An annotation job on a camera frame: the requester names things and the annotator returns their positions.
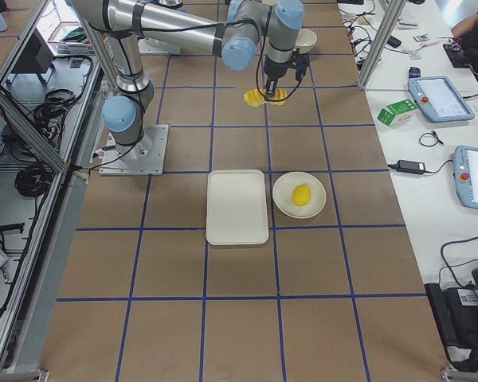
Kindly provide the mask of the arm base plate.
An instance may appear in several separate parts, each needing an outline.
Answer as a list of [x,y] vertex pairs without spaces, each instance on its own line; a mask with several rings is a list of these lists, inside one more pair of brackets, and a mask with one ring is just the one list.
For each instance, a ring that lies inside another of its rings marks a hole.
[[129,151],[125,146],[117,146],[109,133],[107,145],[114,148],[99,155],[102,160],[99,173],[104,176],[162,175],[168,134],[168,124],[144,126],[143,138]]
[[142,38],[138,40],[139,52],[141,55],[179,55],[181,48],[165,41],[153,38]]

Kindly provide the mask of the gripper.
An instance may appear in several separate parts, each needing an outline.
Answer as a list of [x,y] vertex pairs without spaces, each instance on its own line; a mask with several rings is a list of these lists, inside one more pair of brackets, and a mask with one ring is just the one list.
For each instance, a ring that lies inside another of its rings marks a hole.
[[267,99],[278,97],[278,80],[284,77],[289,69],[296,68],[296,58],[299,50],[279,50],[268,47],[264,60],[264,74],[266,75],[264,96]]

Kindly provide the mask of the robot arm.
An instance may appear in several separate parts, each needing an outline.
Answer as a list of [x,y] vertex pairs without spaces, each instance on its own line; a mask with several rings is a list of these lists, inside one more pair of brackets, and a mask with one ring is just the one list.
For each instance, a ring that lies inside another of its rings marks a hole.
[[230,1],[227,19],[212,21],[186,12],[180,1],[74,1],[72,7],[89,28],[106,36],[117,71],[119,94],[105,103],[105,126],[117,155],[134,161],[153,147],[146,136],[143,113],[154,85],[143,70],[141,54],[179,54],[193,49],[211,54],[236,72],[255,59],[264,67],[262,100],[283,103],[277,83],[290,68],[302,80],[307,55],[296,47],[305,9],[299,1],[270,6],[255,1]]

